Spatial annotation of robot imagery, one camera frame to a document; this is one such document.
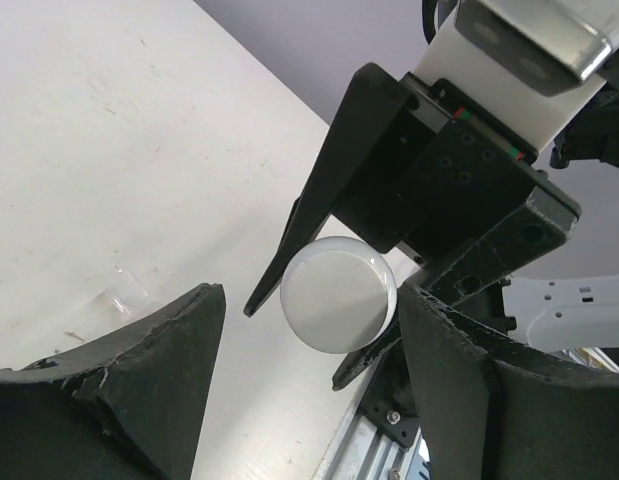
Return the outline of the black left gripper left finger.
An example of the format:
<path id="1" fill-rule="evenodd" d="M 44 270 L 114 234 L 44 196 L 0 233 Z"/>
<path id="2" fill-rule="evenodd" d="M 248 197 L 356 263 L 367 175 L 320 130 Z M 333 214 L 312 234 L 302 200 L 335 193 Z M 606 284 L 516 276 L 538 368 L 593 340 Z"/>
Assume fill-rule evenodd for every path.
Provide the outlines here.
<path id="1" fill-rule="evenodd" d="M 188 479 L 226 311 L 219 284 L 0 369 L 0 479 Z"/>

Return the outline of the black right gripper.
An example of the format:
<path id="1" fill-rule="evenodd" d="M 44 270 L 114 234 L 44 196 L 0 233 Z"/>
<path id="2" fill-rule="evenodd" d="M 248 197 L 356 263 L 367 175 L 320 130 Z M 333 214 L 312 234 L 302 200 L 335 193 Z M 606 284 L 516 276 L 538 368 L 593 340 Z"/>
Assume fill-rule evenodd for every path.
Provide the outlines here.
<path id="1" fill-rule="evenodd" d="M 562 246 L 580 207 L 538 187 L 526 154 L 492 140 L 481 119 L 375 63 L 357 70 L 243 313 L 260 309 L 331 214 L 376 250 L 416 257 L 408 285 L 450 307 Z"/>

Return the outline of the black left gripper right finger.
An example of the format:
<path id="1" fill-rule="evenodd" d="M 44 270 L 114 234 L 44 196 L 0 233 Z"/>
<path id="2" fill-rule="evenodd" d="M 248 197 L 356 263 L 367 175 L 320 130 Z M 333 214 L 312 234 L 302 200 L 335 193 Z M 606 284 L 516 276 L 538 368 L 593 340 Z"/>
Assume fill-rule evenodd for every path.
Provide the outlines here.
<path id="1" fill-rule="evenodd" d="M 619 374 L 545 354 L 419 288 L 399 322 L 433 479 L 619 479 Z"/>

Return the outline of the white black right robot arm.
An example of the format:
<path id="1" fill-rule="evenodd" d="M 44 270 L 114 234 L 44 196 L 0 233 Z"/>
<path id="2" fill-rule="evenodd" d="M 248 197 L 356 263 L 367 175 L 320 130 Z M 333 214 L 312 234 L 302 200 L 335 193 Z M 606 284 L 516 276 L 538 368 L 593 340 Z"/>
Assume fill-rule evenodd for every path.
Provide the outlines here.
<path id="1" fill-rule="evenodd" d="M 619 347 L 619 276 L 518 279 L 564 245 L 580 206 L 534 168 L 619 168 L 619 40 L 560 1 L 425 1 L 425 56 L 352 77 L 276 253 L 273 293 L 307 345 L 345 360 L 342 389 L 402 345 L 414 379 L 461 360 L 407 294 L 543 357 Z"/>

